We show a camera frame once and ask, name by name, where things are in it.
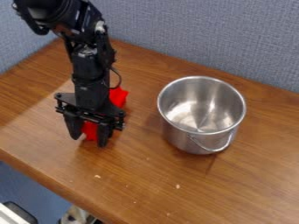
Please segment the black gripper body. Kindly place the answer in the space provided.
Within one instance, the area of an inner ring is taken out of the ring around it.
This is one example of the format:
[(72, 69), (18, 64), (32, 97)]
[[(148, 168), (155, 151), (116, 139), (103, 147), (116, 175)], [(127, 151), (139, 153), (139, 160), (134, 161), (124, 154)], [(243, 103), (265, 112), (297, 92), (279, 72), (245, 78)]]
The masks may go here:
[(112, 69), (108, 59), (100, 59), (92, 51), (78, 51), (71, 54), (72, 75), (71, 81), (75, 87), (72, 93), (58, 93), (56, 112), (63, 114), (72, 111), (84, 122), (99, 125), (111, 122), (114, 130), (124, 127), (124, 110), (115, 106), (110, 100), (110, 70)]

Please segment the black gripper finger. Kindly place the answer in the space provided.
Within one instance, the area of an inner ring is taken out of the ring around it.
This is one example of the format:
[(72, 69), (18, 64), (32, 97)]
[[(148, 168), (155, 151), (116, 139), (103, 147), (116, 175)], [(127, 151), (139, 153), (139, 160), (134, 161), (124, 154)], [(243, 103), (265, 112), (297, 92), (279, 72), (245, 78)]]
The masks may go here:
[(63, 113), (64, 122), (68, 128), (70, 136), (74, 140), (78, 140), (82, 136), (82, 128), (84, 121), (78, 114), (72, 111), (66, 111)]
[(112, 122), (102, 122), (98, 125), (98, 146), (106, 147), (108, 144), (108, 139), (114, 135), (114, 125)]

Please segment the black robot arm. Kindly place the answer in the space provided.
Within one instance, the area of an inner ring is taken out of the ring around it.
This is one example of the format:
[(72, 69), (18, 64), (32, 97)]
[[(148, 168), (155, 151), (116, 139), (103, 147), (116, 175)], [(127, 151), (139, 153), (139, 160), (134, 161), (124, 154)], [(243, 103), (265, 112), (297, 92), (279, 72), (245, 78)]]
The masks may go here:
[(14, 0), (12, 7), (36, 34), (52, 32), (64, 41), (75, 91), (55, 95), (56, 112), (72, 139), (80, 138), (86, 123), (95, 123), (98, 146), (104, 147), (124, 128), (126, 111), (110, 100), (116, 51), (102, 13), (90, 0)]

